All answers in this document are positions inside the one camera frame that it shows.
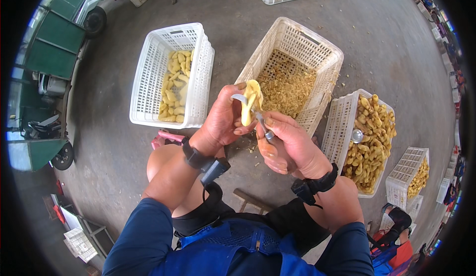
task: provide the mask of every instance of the person's left hand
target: person's left hand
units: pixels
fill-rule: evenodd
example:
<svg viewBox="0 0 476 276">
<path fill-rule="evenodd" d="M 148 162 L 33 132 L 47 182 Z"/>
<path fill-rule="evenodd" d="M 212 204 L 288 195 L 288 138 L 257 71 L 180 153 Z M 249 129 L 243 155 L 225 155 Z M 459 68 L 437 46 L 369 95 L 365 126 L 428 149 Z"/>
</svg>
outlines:
<svg viewBox="0 0 476 276">
<path fill-rule="evenodd" d="M 243 94 L 246 83 L 226 85 L 218 94 L 203 126 L 192 136 L 190 145 L 204 155 L 215 155 L 224 145 L 231 144 L 256 126 L 257 121 L 241 124 L 241 102 L 231 98 Z"/>
</svg>

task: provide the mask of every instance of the sleeve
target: sleeve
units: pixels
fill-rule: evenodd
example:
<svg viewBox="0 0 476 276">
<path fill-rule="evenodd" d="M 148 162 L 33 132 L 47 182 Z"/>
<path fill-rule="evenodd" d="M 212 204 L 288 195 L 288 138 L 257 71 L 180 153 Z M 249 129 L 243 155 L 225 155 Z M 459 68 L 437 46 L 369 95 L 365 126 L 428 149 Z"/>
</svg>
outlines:
<svg viewBox="0 0 476 276">
<path fill-rule="evenodd" d="M 142 199 L 106 258 L 102 275 L 147 275 L 171 251 L 172 234 L 170 210 Z"/>
<path fill-rule="evenodd" d="M 353 222 L 337 230 L 315 266 L 327 276 L 373 276 L 364 224 Z"/>
</svg>

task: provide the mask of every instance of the black wristband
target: black wristband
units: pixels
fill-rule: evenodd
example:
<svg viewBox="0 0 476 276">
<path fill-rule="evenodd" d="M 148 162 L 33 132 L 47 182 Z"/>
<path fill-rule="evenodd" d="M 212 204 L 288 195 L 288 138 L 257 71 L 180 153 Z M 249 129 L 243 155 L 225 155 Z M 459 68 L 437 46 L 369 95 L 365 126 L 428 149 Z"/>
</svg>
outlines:
<svg viewBox="0 0 476 276">
<path fill-rule="evenodd" d="M 209 166 L 215 160 L 212 156 L 203 156 L 197 149 L 190 147 L 188 137 L 182 139 L 182 149 L 185 154 L 185 162 L 194 169 L 202 170 L 205 166 Z"/>
<path fill-rule="evenodd" d="M 319 179 L 296 179 L 291 186 L 291 190 L 303 202 L 313 205 L 316 202 L 314 195 L 320 192 L 330 190 L 336 184 L 337 171 L 339 168 L 336 163 L 332 163 L 332 171 L 325 174 Z"/>
</svg>

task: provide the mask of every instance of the blue shirt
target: blue shirt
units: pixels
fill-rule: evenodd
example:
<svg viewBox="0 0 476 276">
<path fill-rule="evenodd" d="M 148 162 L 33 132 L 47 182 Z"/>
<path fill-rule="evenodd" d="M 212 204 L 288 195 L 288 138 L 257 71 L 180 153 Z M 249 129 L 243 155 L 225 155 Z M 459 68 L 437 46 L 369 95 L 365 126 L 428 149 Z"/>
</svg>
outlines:
<svg viewBox="0 0 476 276">
<path fill-rule="evenodd" d="M 144 198 L 131 213 L 111 249 L 103 275 L 148 275 L 167 253 L 173 252 L 172 233 L 169 209 L 151 198 Z M 281 255 L 237 252 L 228 276 L 279 275 L 280 267 Z M 372 276 L 374 271 L 364 225 L 354 222 L 337 230 L 315 267 L 329 276 Z"/>
</svg>

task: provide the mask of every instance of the tricycle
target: tricycle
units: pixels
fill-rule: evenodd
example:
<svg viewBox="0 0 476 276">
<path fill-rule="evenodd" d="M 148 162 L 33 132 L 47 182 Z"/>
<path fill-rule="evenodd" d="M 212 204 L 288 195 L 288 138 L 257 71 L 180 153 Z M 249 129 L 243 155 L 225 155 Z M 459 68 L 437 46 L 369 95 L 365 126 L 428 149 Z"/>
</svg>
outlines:
<svg viewBox="0 0 476 276">
<path fill-rule="evenodd" d="M 13 168 L 35 171 L 50 163 L 66 170 L 72 164 L 68 95 L 86 40 L 106 26 L 100 1 L 42 0 L 33 14 L 11 75 L 7 141 Z"/>
</svg>

